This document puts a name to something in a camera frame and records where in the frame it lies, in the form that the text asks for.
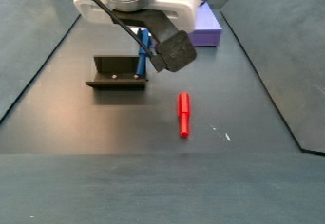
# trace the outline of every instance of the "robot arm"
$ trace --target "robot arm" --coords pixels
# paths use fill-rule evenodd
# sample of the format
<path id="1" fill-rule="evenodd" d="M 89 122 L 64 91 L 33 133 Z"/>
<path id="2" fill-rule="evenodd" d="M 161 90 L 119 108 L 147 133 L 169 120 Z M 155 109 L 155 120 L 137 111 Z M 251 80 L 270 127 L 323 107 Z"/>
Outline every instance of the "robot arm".
<path id="1" fill-rule="evenodd" d="M 156 55 L 145 49 L 151 63 L 157 71 L 172 72 L 195 59 L 187 32 L 194 31 L 199 3 L 200 0 L 73 0 L 89 22 L 148 28 L 157 42 Z"/>

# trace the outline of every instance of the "purple box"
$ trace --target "purple box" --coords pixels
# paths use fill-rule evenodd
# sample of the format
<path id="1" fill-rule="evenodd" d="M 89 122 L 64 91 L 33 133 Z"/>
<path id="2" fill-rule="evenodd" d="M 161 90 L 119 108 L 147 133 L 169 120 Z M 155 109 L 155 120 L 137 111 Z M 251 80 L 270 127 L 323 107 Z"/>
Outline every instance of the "purple box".
<path id="1" fill-rule="evenodd" d="M 188 34 L 190 41 L 195 47 L 216 47 L 220 32 L 222 28 L 206 3 L 196 11 L 195 31 Z"/>

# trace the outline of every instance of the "red pen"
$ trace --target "red pen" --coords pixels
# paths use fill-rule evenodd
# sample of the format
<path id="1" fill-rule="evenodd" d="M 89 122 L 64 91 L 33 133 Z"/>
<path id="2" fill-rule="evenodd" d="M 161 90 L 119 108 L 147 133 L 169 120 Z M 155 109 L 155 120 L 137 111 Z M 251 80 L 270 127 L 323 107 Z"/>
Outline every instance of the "red pen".
<path id="1" fill-rule="evenodd" d="M 177 117 L 179 117 L 179 134 L 180 137 L 188 136 L 188 116 L 190 116 L 190 101 L 185 92 L 177 95 Z"/>

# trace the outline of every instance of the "gray wall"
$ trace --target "gray wall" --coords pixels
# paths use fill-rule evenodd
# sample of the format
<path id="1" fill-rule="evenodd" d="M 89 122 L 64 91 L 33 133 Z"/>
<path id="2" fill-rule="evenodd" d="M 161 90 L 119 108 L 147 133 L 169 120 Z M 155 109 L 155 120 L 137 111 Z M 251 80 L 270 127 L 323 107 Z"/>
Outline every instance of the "gray wall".
<path id="1" fill-rule="evenodd" d="M 72 0 L 0 0 L 0 121 L 77 18 Z"/>
<path id="2" fill-rule="evenodd" d="M 222 13 L 305 150 L 325 152 L 325 0 L 228 0 Z"/>

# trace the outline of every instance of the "small white debris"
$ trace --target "small white debris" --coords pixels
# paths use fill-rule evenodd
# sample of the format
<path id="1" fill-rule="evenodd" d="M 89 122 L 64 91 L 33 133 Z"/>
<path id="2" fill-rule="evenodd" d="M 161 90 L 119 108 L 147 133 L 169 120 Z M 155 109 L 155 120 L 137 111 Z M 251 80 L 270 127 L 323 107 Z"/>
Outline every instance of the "small white debris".
<path id="1" fill-rule="evenodd" d="M 227 140 L 228 140 L 228 141 L 231 141 L 231 139 L 230 139 L 230 137 L 228 137 L 228 134 L 227 134 L 227 133 L 226 133 L 226 138 L 227 138 Z"/>

